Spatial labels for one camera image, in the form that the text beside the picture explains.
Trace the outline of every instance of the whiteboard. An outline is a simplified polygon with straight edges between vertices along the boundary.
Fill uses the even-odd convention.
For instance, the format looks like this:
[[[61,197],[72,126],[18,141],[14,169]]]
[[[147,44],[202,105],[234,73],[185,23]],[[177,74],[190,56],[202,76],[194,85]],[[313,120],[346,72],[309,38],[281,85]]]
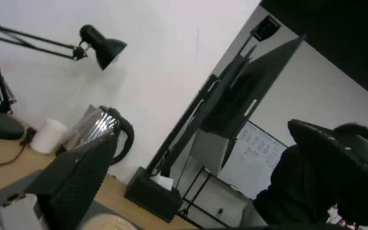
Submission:
[[[247,122],[218,178],[248,198],[270,184],[271,174],[287,146],[252,122]]]

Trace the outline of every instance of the electric kettle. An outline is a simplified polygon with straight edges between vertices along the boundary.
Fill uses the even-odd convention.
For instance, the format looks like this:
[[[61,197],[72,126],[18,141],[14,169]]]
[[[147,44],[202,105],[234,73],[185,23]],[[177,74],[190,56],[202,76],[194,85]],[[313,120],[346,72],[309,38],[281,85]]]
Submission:
[[[82,119],[60,141],[56,154],[75,149],[109,132],[119,134],[117,129],[126,133],[127,140],[120,154],[112,159],[111,165],[120,162],[129,152],[134,141],[133,126],[112,107],[89,105]]]

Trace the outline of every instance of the white cup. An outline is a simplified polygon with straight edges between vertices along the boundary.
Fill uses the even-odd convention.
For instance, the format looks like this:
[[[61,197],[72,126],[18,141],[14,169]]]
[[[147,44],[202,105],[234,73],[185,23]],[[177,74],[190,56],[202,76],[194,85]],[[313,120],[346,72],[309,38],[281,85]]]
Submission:
[[[64,124],[53,119],[46,119],[42,128],[36,132],[30,145],[40,153],[50,153],[62,139],[66,131],[67,128]]]

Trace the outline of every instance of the hair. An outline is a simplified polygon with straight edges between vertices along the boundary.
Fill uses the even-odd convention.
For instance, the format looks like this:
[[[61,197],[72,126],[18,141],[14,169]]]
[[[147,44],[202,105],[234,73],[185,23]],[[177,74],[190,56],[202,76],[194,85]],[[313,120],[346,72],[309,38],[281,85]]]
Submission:
[[[368,127],[357,123],[342,124],[334,129],[341,134],[356,134],[368,140]]]

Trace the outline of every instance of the wooden desk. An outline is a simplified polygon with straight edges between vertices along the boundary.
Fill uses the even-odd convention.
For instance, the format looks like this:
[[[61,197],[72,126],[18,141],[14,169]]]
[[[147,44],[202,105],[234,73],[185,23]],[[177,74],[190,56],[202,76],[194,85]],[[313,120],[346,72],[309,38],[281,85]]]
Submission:
[[[0,140],[0,162],[12,159],[21,149],[19,141]],[[0,189],[35,170],[44,169],[54,154],[40,154],[26,147],[13,163],[0,166]],[[126,186],[115,177],[107,175],[95,200],[144,229],[195,229],[193,225],[176,216],[166,223],[136,204],[124,199]]]

